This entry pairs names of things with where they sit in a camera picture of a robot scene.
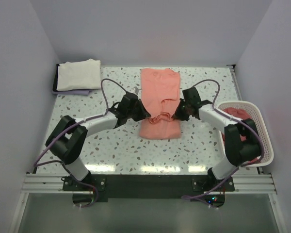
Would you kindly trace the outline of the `salmon pink t-shirt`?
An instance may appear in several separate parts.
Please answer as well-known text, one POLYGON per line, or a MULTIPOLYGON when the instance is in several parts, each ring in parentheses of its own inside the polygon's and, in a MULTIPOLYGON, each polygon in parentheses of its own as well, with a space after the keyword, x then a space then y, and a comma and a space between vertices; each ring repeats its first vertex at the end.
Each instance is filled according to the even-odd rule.
POLYGON ((141 101, 151 115, 142 121, 139 136, 146 139, 181 137, 180 121, 172 119, 180 103, 180 74, 169 68, 141 70, 141 101))

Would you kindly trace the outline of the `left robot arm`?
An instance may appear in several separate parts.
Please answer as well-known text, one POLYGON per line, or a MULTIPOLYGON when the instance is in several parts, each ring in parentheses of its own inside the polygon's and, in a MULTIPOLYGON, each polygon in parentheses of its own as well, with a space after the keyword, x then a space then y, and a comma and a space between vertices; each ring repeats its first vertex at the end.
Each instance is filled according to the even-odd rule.
POLYGON ((151 117, 137 95, 127 92, 120 102, 107 107, 106 113, 74 119, 61 118, 46 141, 47 149, 62 163, 74 178, 73 184, 79 190, 86 190, 92 182, 92 174, 80 158, 87 137, 105 130, 116 129, 129 119, 141 121, 151 117))

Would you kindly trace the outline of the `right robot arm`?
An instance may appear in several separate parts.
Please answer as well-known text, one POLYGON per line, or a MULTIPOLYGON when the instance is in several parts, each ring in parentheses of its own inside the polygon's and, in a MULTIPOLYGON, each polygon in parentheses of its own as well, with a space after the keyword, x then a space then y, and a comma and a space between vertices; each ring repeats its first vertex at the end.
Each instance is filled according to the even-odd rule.
POLYGON ((241 119, 216 108, 209 100, 202 100, 196 88, 182 91, 183 98, 172 116, 187 121, 189 117, 202 120, 219 130, 224 136, 225 156, 207 171, 204 185, 216 191, 240 167, 256 162, 264 156, 264 146, 254 120, 241 119))

